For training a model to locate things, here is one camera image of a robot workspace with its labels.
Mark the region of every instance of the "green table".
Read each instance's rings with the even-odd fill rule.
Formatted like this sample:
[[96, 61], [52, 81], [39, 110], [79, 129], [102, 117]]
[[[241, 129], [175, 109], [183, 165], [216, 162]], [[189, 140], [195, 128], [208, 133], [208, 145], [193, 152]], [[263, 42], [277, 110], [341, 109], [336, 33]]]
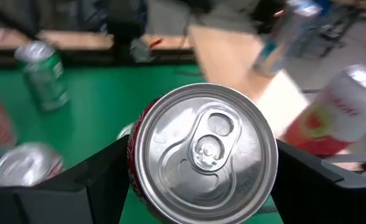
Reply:
[[[50, 143], [69, 168], [112, 143], [157, 96], [176, 87], [203, 82], [189, 73], [197, 66], [76, 68], [65, 71], [70, 102], [54, 113], [41, 113], [18, 70], [0, 70], [0, 100], [15, 122], [19, 142]], [[272, 205], [271, 197], [266, 205]], [[129, 190], [121, 223], [158, 223]], [[277, 212], [248, 222], [282, 223]]]

